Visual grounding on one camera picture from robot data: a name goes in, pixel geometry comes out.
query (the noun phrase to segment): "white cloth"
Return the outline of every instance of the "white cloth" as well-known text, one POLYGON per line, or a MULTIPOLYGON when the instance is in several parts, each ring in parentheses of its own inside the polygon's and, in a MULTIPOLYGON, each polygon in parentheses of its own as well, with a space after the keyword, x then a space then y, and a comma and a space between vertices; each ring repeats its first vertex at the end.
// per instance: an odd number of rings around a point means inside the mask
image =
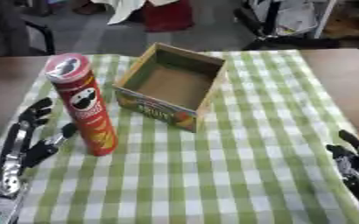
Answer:
POLYGON ((97 4, 109 4, 115 10, 114 16, 108 22, 108 25, 114 25, 123 22, 133 11, 143 7, 145 1, 151 2, 155 6, 171 4, 179 0, 92 0, 97 4))

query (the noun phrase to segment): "pringles lid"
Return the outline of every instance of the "pringles lid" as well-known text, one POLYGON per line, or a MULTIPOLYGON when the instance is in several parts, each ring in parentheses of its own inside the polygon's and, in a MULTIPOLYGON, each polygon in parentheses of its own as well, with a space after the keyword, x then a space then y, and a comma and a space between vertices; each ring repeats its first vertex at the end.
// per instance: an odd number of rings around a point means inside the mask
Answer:
POLYGON ((45 66, 47 79, 55 83, 77 81, 88 74, 88 59, 79 53, 52 56, 45 66))

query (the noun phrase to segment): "wooden table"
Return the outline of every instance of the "wooden table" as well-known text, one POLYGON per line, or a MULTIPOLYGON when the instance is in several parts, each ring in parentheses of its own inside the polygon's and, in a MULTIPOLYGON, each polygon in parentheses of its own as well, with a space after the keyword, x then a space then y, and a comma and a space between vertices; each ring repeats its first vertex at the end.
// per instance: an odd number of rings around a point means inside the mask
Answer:
MULTIPOLYGON (((312 50, 302 54, 359 131, 359 50, 312 50)), ((0 135, 46 60, 47 57, 0 59, 0 135)))

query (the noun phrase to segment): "fruit box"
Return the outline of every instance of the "fruit box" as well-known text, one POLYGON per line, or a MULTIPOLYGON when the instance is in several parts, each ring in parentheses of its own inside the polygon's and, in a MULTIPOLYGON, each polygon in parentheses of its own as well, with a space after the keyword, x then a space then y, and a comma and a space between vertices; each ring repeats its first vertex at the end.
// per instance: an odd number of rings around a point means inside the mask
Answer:
POLYGON ((154 44, 114 88, 120 106, 196 132, 224 72, 223 59, 154 44))

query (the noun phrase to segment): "pringles mascot face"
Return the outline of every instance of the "pringles mascot face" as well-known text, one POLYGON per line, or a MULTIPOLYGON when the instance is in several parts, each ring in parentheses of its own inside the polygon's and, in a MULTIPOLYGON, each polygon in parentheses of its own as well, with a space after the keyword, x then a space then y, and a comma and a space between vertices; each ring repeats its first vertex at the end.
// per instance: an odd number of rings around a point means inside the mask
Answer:
POLYGON ((93 108, 95 104, 96 91, 92 87, 84 89, 71 98, 72 107, 79 111, 88 111, 93 108))

